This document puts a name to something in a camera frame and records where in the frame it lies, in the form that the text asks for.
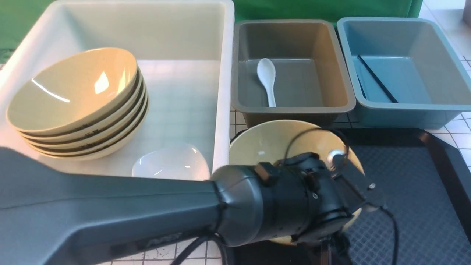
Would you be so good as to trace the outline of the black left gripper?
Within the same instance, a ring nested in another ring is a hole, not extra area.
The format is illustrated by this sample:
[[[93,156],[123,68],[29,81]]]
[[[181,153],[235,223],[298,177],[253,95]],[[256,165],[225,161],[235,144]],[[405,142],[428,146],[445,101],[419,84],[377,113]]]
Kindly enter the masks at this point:
[[[359,211],[385,205],[352,150],[333,150],[325,160],[305,152],[259,161],[258,176],[264,207],[258,241],[319,245],[352,225]]]

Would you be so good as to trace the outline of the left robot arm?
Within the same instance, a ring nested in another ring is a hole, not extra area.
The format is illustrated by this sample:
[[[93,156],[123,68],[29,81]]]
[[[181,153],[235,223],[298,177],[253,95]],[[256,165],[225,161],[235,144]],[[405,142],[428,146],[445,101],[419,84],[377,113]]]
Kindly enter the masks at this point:
[[[318,244],[382,191],[342,155],[225,165],[210,180],[87,176],[1,148],[1,264],[94,265],[196,238]]]

